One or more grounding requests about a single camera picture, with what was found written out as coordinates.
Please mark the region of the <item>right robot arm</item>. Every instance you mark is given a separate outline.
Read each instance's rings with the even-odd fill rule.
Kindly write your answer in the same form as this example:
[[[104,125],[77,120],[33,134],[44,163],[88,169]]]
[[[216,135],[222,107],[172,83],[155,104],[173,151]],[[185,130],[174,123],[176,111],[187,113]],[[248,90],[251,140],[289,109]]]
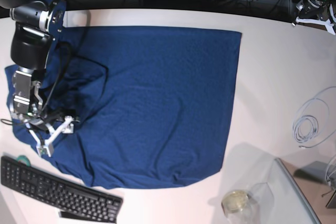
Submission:
[[[107,69],[61,41],[64,0],[1,0],[1,7],[15,24],[13,64],[5,70],[13,133],[49,159],[60,141],[75,139],[96,113]]]

